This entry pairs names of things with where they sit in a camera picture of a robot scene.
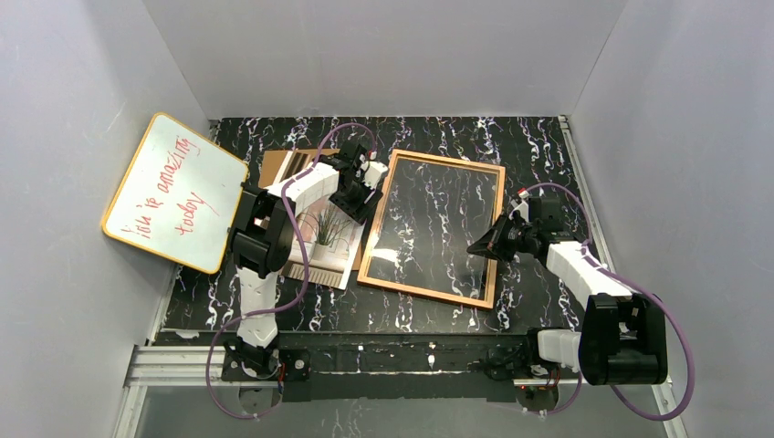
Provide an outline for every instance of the picture frame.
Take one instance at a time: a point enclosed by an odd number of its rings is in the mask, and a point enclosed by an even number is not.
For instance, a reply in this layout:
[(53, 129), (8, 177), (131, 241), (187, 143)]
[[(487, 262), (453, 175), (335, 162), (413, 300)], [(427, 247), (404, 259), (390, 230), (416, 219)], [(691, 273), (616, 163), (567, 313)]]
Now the picture frame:
[(491, 309), (497, 261), (467, 247), (503, 207), (505, 168), (393, 150), (358, 282)]

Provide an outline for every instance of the white wall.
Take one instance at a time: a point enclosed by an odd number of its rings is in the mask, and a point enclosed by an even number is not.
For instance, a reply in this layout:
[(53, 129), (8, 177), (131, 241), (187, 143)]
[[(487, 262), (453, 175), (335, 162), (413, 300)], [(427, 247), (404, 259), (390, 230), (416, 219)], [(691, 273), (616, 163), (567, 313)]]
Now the white wall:
[(220, 119), (571, 113), (625, 0), (145, 4)]
[(570, 119), (617, 268), (692, 341), (691, 436), (774, 427), (772, 78), (771, 2), (632, 0)]
[(151, 115), (207, 120), (140, 0), (0, 5), (0, 424), (105, 437), (171, 265), (99, 219)]

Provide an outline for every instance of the whiteboard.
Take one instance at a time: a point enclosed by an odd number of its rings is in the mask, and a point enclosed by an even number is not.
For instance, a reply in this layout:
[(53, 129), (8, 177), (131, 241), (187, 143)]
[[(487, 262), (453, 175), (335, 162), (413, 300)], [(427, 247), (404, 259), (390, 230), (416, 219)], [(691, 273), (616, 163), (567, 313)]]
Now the whiteboard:
[(162, 112), (153, 116), (102, 231), (213, 274), (220, 268), (247, 166)]

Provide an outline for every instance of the black marble table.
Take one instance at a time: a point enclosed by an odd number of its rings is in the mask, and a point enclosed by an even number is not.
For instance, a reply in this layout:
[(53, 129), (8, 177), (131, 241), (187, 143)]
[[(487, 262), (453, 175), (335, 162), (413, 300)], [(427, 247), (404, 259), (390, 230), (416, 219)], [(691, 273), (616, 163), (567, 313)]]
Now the black marble table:
[[(348, 121), (370, 127), (377, 136), (379, 160), (388, 163), (393, 149), (405, 149), (488, 162), (506, 167), (504, 205), (517, 191), (538, 182), (554, 182), (578, 193), (575, 174), (559, 120), (549, 117), (515, 118), (274, 118), (224, 119), (212, 137), (227, 151), (249, 165), (249, 181), (256, 183), (263, 152), (317, 147), (332, 128)], [(360, 130), (346, 129), (334, 137), (368, 141)], [(455, 184), (434, 187), (432, 197), (442, 202), (460, 188)], [(564, 222), (585, 237), (582, 215), (564, 195), (549, 191), (564, 205)], [(450, 221), (460, 221), (453, 215)], [(482, 235), (486, 228), (480, 230)], [(417, 229), (416, 233), (429, 230)], [(579, 329), (582, 308), (551, 273), (530, 256), (511, 264), (497, 264), (495, 306), (481, 310), (413, 297), (391, 290), (361, 286), (350, 276), (346, 291), (310, 285), (297, 308), (277, 315), (284, 331), (328, 333), (510, 333), (524, 334), (532, 327)], [(300, 282), (281, 277), (277, 305), (290, 301)], [(221, 270), (208, 276), (181, 268), (173, 287), (162, 331), (217, 330), (239, 315), (239, 280), (226, 254)]]

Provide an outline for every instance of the vase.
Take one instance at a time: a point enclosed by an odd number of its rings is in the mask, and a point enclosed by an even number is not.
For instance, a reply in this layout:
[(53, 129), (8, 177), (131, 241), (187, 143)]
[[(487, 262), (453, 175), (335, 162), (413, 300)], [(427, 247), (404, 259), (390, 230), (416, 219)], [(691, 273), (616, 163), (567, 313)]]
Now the vase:
[(312, 250), (312, 258), (320, 260), (330, 250), (330, 245), (315, 244), (315, 249)]

